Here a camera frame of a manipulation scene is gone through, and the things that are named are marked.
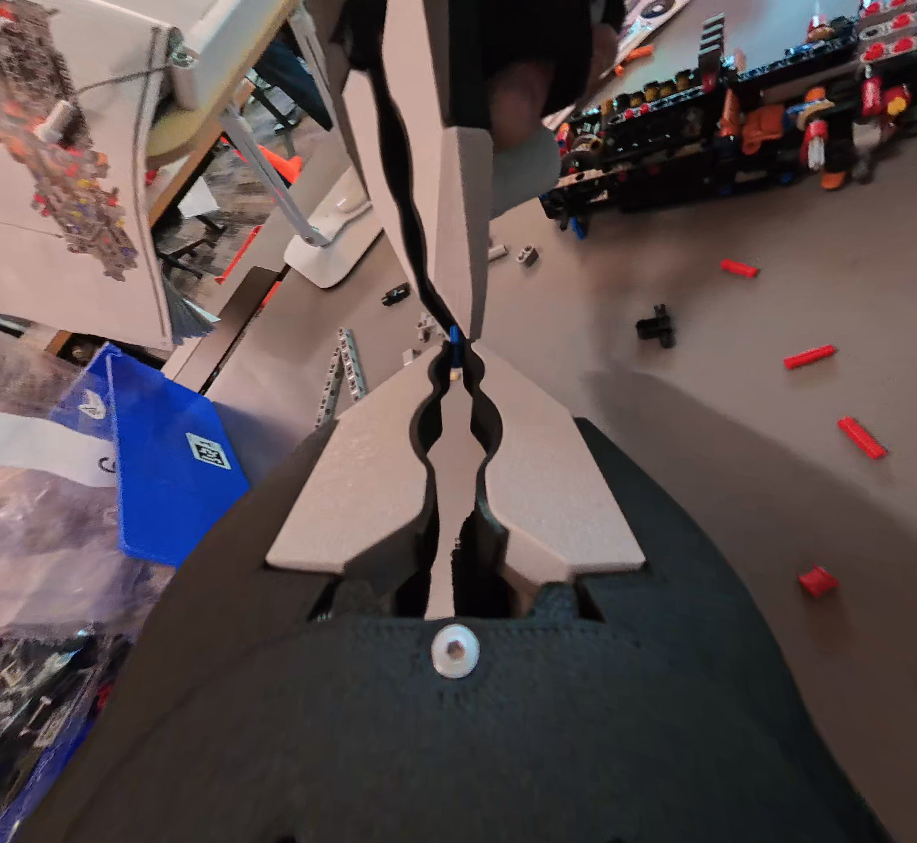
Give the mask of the white metal book stand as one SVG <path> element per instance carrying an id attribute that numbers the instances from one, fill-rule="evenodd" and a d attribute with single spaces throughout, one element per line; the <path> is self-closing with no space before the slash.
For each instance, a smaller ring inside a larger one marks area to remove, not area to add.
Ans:
<path id="1" fill-rule="evenodd" d="M 197 58 L 192 74 L 199 107 L 188 111 L 177 102 L 170 104 L 149 131 L 147 166 L 159 169 L 184 159 L 182 170 L 189 175 L 192 164 L 200 161 L 194 153 L 209 150 L 225 135 L 267 186 L 283 218 L 281 226 L 290 230 L 284 259 L 316 287 L 326 289 L 350 274 L 383 227 L 346 150 L 326 58 L 304 0 L 283 0 L 260 27 L 245 35 L 241 17 L 254 12 L 252 2 L 239 3 L 226 17 L 214 8 L 188 32 L 185 47 Z M 290 27 L 333 123 L 291 188 L 260 152 L 241 113 L 243 81 L 282 24 Z"/>

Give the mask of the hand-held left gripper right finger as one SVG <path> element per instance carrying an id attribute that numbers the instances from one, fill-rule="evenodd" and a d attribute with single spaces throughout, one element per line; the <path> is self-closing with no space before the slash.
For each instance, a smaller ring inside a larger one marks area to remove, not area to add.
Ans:
<path id="1" fill-rule="evenodd" d="M 482 345 L 465 353 L 479 554 L 509 585 L 635 572 L 646 556 L 569 410 Z"/>

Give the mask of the clear bags of lego parts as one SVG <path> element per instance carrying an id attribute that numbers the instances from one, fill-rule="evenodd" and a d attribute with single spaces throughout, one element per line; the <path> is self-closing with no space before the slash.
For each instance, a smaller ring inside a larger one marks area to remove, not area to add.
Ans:
<path id="1" fill-rule="evenodd" d="M 2 333 L 2 793 L 84 710 L 169 567 L 119 549 L 117 437 L 105 373 Z"/>

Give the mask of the lego instruction booklet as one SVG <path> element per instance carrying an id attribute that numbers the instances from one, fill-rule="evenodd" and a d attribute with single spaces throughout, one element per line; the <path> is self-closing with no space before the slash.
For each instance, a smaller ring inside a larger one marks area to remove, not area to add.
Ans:
<path id="1" fill-rule="evenodd" d="M 212 320 L 151 235 L 158 116 L 205 117 L 294 0 L 1 0 L 2 315 L 170 349 Z"/>

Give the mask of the lego sticker sheet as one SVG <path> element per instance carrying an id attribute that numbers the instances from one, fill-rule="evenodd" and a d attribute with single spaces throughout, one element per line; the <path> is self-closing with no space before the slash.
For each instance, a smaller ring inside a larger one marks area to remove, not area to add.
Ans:
<path id="1" fill-rule="evenodd" d="M 669 24 L 693 0 L 627 0 L 625 18 L 618 34 L 615 63 L 647 47 L 650 39 Z"/>

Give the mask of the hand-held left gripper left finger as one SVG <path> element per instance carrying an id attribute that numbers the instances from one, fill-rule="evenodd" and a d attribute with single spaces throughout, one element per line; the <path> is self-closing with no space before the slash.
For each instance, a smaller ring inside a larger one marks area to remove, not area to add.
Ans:
<path id="1" fill-rule="evenodd" d="M 432 347 L 343 412 L 266 555 L 277 570 L 411 578 L 437 505 L 449 348 Z"/>

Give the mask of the grey lego beam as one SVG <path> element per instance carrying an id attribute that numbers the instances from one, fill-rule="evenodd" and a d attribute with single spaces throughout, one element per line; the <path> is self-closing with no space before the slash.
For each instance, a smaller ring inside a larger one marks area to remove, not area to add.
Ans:
<path id="1" fill-rule="evenodd" d="M 348 328 L 338 330 L 338 348 L 350 398 L 353 403 L 365 399 L 369 390 L 364 376 L 360 353 L 353 332 Z"/>
<path id="2" fill-rule="evenodd" d="M 319 401 L 315 417 L 315 429 L 319 430 L 326 426 L 336 417 L 338 400 L 345 378 L 345 368 L 343 363 L 342 351 L 338 346 L 332 357 L 328 368 L 325 386 Z"/>

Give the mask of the partly built lego vehicle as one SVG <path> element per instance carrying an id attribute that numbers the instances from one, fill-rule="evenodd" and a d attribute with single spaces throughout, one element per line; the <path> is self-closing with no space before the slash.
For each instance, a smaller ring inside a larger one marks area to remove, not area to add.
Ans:
<path id="1" fill-rule="evenodd" d="M 698 63 L 573 113 L 556 133 L 558 182 L 544 214 L 583 239 L 596 211 L 728 197 L 809 176 L 826 191 L 872 181 L 915 137 L 916 0 L 815 10 L 804 41 L 749 68 L 725 56 L 725 16 L 703 26 Z"/>

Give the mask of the orange plastic object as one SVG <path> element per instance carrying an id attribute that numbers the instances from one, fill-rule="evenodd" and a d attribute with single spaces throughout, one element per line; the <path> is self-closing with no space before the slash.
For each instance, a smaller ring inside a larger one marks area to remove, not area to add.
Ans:
<path id="1" fill-rule="evenodd" d="M 287 187 L 292 187 L 292 185 L 299 179 L 302 173 L 304 164 L 302 158 L 298 155 L 294 155 L 290 158 L 284 158 L 281 155 L 268 149 L 267 147 L 261 145 L 258 146 L 258 150 L 284 180 Z"/>

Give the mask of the blue storage bin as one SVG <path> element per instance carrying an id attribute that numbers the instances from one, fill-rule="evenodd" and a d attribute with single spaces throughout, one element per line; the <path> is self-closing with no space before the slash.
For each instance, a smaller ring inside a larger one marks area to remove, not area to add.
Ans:
<path id="1" fill-rule="evenodd" d="M 108 380 L 117 437 L 119 549 L 132 559 L 169 567 L 172 577 L 205 533 L 247 491 L 246 476 L 206 397 L 113 345 L 103 346 L 86 368 L 78 369 L 106 374 Z M 85 709 L 74 712 L 54 745 L 6 794 L 1 765 L 2 841 L 16 838 L 75 753 L 105 706 L 139 631 L 117 646 L 99 672 L 98 684 L 86 694 Z"/>

